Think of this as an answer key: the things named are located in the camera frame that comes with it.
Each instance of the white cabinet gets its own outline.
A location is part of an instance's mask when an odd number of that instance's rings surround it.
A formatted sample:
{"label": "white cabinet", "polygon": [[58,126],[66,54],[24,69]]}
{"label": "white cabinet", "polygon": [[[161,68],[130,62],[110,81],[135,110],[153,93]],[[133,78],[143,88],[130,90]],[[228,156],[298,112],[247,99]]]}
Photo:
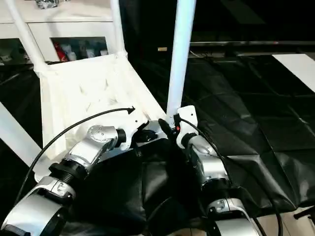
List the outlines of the white cabinet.
{"label": "white cabinet", "polygon": [[[104,37],[109,54],[115,52],[115,32],[110,0],[61,1],[51,9],[39,9],[35,1],[16,0],[24,21],[47,61],[59,61],[52,38]],[[0,39],[19,38],[13,19],[0,0]]]}
{"label": "white cabinet", "polygon": [[112,22],[29,23],[29,27],[44,59],[48,61],[59,61],[51,38],[104,37],[108,53],[115,51],[115,32]]}

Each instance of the bottle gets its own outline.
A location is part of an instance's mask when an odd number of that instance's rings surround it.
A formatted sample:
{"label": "bottle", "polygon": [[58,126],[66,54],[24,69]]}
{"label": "bottle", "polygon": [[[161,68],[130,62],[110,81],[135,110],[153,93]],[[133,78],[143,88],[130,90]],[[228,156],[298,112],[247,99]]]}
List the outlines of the bottle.
{"label": "bottle", "polygon": [[75,52],[67,53],[67,56],[69,58],[69,61],[77,60],[77,55],[75,54]]}
{"label": "bottle", "polygon": [[95,58],[94,48],[87,48],[87,55],[88,55],[88,58]]}
{"label": "bottle", "polygon": [[58,6],[59,0],[36,0],[36,4],[40,9],[53,8]]}
{"label": "bottle", "polygon": [[80,54],[81,54],[81,58],[87,58],[87,51],[86,51],[86,46],[85,46],[85,41],[84,40],[80,40],[79,41],[79,51],[80,51]]}
{"label": "bottle", "polygon": [[7,64],[12,64],[11,50],[9,48],[0,48],[0,58],[2,62]]}

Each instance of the black surface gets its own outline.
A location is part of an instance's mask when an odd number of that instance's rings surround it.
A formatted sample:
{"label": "black surface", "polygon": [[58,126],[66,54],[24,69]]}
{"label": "black surface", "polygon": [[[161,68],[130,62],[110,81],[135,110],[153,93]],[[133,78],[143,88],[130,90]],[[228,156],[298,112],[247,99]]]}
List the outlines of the black surface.
{"label": "black surface", "polygon": [[[165,109],[170,62],[140,60],[134,66]],[[182,105],[196,107],[199,128],[223,155],[256,173],[282,212],[314,203],[314,103],[314,93],[271,56],[189,59]],[[252,197],[250,213],[270,213],[254,180],[228,168]]]}
{"label": "black surface", "polygon": [[[41,110],[39,79],[31,65],[0,66],[0,102],[41,147]],[[0,140],[0,223],[14,204],[27,173],[27,165]],[[27,193],[35,181],[30,178]]]}
{"label": "black surface", "polygon": [[[134,66],[166,108],[169,61],[139,60]],[[17,73],[13,67],[1,69],[6,70],[2,81]],[[19,71],[0,86],[0,101],[41,145],[39,79],[29,68]],[[199,128],[222,154],[232,155],[266,184],[281,212],[315,200],[314,102],[314,93],[273,57],[189,59],[183,105],[195,105]],[[78,194],[66,230],[132,235],[148,229],[162,235],[197,217],[180,153],[165,140],[152,145],[100,163]],[[4,144],[0,156],[5,157],[3,220],[27,168]],[[271,213],[254,180],[227,166],[234,182],[248,191],[242,198],[249,214]]]}

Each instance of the shelf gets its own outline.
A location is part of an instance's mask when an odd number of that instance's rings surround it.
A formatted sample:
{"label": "shelf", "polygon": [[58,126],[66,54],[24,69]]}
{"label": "shelf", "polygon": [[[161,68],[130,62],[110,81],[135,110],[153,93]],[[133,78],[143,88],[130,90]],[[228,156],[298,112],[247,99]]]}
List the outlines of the shelf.
{"label": "shelf", "polygon": [[[26,23],[111,22],[110,0],[60,1],[58,7],[39,9],[34,0],[16,0]],[[0,0],[0,24],[13,23],[4,0]]]}

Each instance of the white plastic frame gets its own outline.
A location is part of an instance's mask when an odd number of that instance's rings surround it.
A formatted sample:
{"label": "white plastic frame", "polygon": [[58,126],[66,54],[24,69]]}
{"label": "white plastic frame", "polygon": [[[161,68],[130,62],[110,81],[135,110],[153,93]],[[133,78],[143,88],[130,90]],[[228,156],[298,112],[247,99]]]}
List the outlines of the white plastic frame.
{"label": "white plastic frame", "polygon": [[[22,44],[34,63],[34,71],[49,71],[50,67],[44,62],[44,58],[35,43],[35,39],[33,38],[28,25],[24,22],[17,9],[15,0],[5,0],[5,2],[20,33]],[[181,106],[195,4],[196,0],[178,0],[177,4],[174,48],[167,105],[167,114],[170,117],[177,113],[177,109]],[[125,55],[119,0],[111,0],[111,9],[115,26],[117,53]],[[0,138],[4,140],[4,142],[14,150],[28,166],[30,166],[34,157],[40,152],[40,147],[25,132],[25,130],[23,130],[2,104],[0,104],[0,119],[5,121],[0,122]],[[45,156],[42,159],[43,161],[36,165],[34,169],[35,173],[47,169],[47,163],[49,164],[50,161]]]}

